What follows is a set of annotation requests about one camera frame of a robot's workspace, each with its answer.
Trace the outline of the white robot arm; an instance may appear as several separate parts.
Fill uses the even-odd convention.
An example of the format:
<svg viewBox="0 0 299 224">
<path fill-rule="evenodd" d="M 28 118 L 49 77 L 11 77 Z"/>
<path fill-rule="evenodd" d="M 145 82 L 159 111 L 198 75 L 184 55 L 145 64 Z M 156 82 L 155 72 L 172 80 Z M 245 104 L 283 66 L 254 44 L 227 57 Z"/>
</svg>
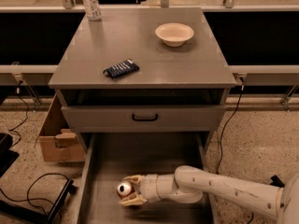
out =
<svg viewBox="0 0 299 224">
<path fill-rule="evenodd" d="M 299 175 L 280 188 L 181 165 L 173 174 L 127 176 L 117 186 L 123 206 L 160 200 L 196 203 L 205 192 L 277 224 L 299 224 Z"/>
</svg>

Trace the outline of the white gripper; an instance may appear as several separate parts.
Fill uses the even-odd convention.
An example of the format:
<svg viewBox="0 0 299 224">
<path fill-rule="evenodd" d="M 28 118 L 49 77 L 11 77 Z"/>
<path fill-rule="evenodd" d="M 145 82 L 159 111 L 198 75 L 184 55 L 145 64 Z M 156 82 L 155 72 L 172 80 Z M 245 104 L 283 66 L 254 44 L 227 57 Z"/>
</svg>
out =
<svg viewBox="0 0 299 224">
<path fill-rule="evenodd" d="M 124 180 L 139 186 L 139 192 L 135 191 L 129 195 L 121 196 L 121 205 L 136 206 L 146 202 L 158 202 L 160 200 L 157 190 L 157 175 L 130 175 L 126 176 Z"/>
</svg>

